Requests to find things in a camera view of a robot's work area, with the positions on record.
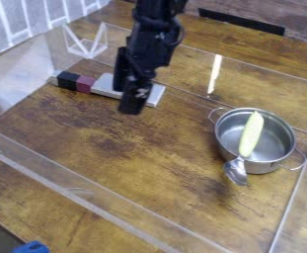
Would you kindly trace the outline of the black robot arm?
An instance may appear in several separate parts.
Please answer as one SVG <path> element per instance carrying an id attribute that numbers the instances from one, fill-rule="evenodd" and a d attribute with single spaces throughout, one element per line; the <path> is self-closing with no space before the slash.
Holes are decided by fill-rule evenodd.
<path id="1" fill-rule="evenodd" d="M 119 112 L 138 115 L 154 88 L 155 70 L 168 66 L 184 38 L 176 15 L 188 0 L 138 0 L 134 27 L 127 43 L 118 49 L 114 90 L 123 93 Z"/>

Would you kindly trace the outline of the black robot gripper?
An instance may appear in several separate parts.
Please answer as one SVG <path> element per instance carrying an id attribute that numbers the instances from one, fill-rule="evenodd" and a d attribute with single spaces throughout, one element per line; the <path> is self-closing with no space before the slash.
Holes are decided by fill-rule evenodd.
<path id="1" fill-rule="evenodd" d="M 168 66 L 174 49 L 182 42 L 182 26 L 175 17 L 152 19 L 134 14 L 134 28 L 127 37 L 127 47 L 118 49 L 114 90 L 123 92 L 119 112 L 138 115 L 147 103 L 155 78 L 155 70 Z M 130 75 L 131 66 L 139 76 Z"/>

